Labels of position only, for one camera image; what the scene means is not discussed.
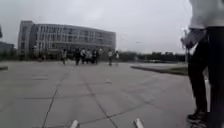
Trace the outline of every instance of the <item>curb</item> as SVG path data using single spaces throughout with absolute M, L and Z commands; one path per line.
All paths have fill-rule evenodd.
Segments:
M 0 71 L 3 71 L 3 70 L 8 70 L 8 67 L 7 66 L 0 67 Z
M 172 74 L 172 75 L 181 75 L 181 76 L 188 76 L 187 73 L 173 71 L 170 69 L 155 69 L 155 68 L 146 68 L 146 67 L 139 67 L 139 66 L 131 66 L 133 69 L 143 70 L 143 71 L 152 71 L 157 73 L 164 73 L 164 74 Z

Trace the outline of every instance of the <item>overcast sky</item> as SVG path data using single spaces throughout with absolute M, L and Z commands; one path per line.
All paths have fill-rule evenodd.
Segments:
M 190 17 L 188 0 L 0 0 L 2 40 L 16 45 L 20 21 L 32 20 L 114 31 L 122 50 L 180 53 Z

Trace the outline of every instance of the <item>large building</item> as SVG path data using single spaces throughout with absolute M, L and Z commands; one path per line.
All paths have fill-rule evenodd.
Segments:
M 0 41 L 0 53 L 9 53 L 14 50 L 14 44 L 8 44 Z
M 22 21 L 18 38 L 19 55 L 30 53 L 55 53 L 75 48 L 108 49 L 116 47 L 114 32 L 71 25 L 34 24 Z

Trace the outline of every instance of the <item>trouser leg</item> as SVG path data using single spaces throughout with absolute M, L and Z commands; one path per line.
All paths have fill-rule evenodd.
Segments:
M 195 97 L 197 110 L 207 112 L 206 87 L 203 71 L 208 62 L 208 40 L 205 37 L 195 49 L 189 61 L 188 73 Z

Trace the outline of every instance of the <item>pedestrian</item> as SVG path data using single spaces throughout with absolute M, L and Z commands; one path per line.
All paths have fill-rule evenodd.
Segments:
M 99 50 L 96 50 L 96 64 L 98 64 L 99 57 L 100 57 Z
M 193 90 L 193 95 L 196 103 L 196 110 L 194 114 L 188 115 L 189 122 L 206 122 L 207 120 L 207 99 L 206 87 L 203 71 L 208 66 L 208 52 L 209 52 L 208 36 L 204 36 L 199 42 L 189 60 L 188 74 Z
M 80 61 L 80 50 L 79 50 L 79 48 L 75 49 L 75 61 L 76 61 L 76 65 L 79 65 L 79 61 Z
M 82 51 L 81 51 L 81 60 L 82 60 L 82 64 L 84 64 L 86 60 L 86 51 L 84 48 L 82 48 Z
M 113 52 L 111 49 L 109 49 L 109 51 L 108 51 L 108 58 L 109 58 L 109 66 L 112 66 Z
M 62 63 L 64 65 L 65 65 L 66 57 L 67 57 L 67 51 L 66 51 L 66 49 L 64 49 L 64 50 L 62 50 Z
M 119 56 L 119 52 L 116 51 L 116 52 L 115 52 L 115 59 L 116 59 L 116 65 L 117 65 L 117 66 L 118 66 L 119 58 L 120 58 L 120 56 Z
M 190 0 L 192 20 L 189 38 L 182 39 L 187 47 L 208 35 L 208 71 L 211 84 L 211 108 L 208 128 L 224 126 L 224 0 Z
M 90 51 L 90 49 L 87 50 L 87 55 L 86 55 L 86 63 L 91 63 L 91 59 L 92 59 L 92 52 Z
M 96 63 L 96 50 L 92 51 L 92 64 Z

